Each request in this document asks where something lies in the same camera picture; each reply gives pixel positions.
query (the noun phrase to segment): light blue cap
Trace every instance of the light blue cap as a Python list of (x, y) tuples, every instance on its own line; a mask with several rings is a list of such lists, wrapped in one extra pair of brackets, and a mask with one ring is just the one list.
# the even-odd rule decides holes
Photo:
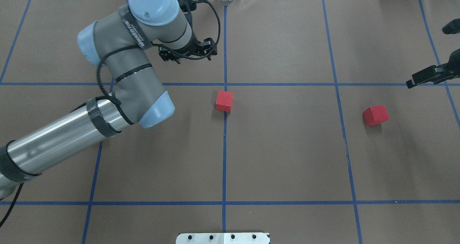
[(137, 20), (151, 26), (166, 25), (179, 14), (177, 0), (128, 0), (128, 5)]
[(96, 25), (96, 22), (97, 21), (93, 22), (84, 30), (80, 31), (77, 36), (77, 43), (80, 51), (94, 66), (97, 66), (101, 61), (99, 55), (97, 54), (96, 45), (94, 44), (94, 26)]
[(150, 128), (172, 116), (174, 110), (176, 110), (176, 108), (168, 92), (165, 91), (142, 116), (141, 120), (139, 120), (139, 124), (143, 128)]

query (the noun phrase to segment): white mounting plate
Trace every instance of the white mounting plate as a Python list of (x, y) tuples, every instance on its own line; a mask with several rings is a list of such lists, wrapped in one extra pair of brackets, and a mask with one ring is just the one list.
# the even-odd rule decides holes
[(270, 244), (270, 234), (266, 233), (210, 233), (179, 234), (176, 244)]

